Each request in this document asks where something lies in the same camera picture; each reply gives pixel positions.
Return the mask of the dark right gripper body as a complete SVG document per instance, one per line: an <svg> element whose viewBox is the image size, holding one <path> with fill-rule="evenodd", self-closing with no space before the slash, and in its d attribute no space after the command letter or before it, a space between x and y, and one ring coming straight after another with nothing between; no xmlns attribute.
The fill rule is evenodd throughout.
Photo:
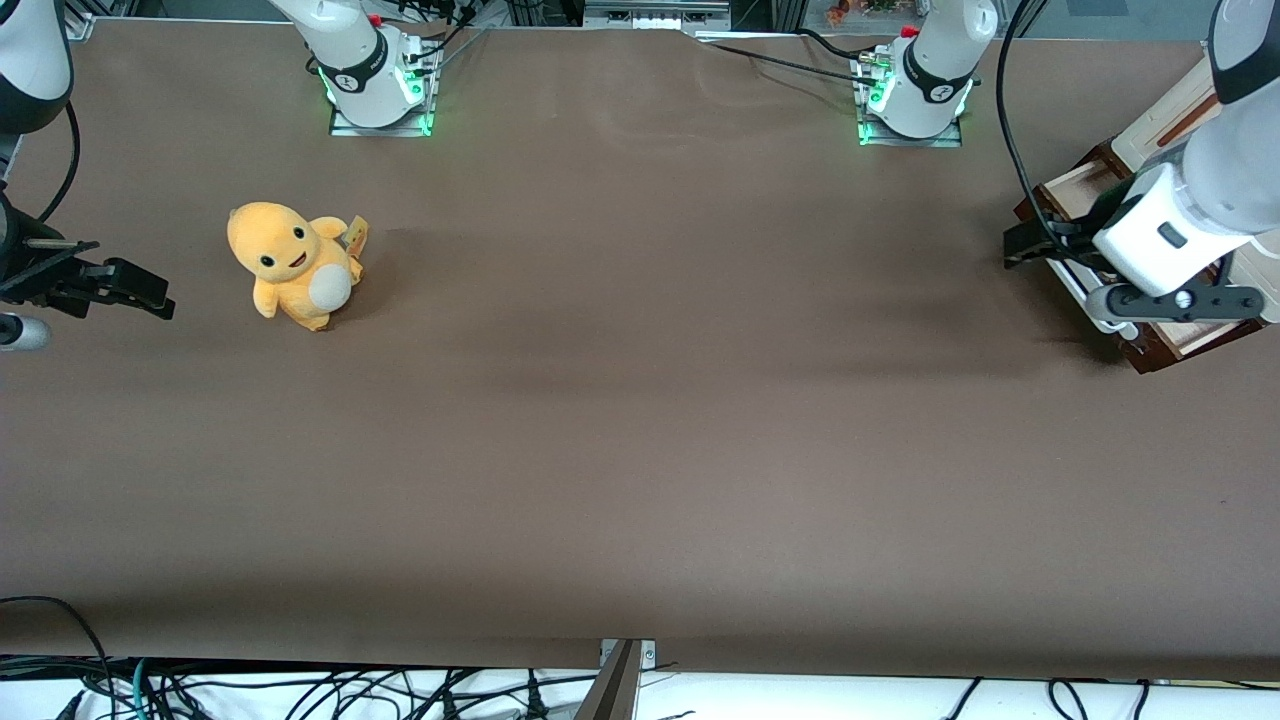
<svg viewBox="0 0 1280 720"><path fill-rule="evenodd" d="M29 240L61 240L61 233L18 210L1 192L1 299L5 304L36 304L56 286L59 270L45 266L59 250L32 249Z"/></svg>

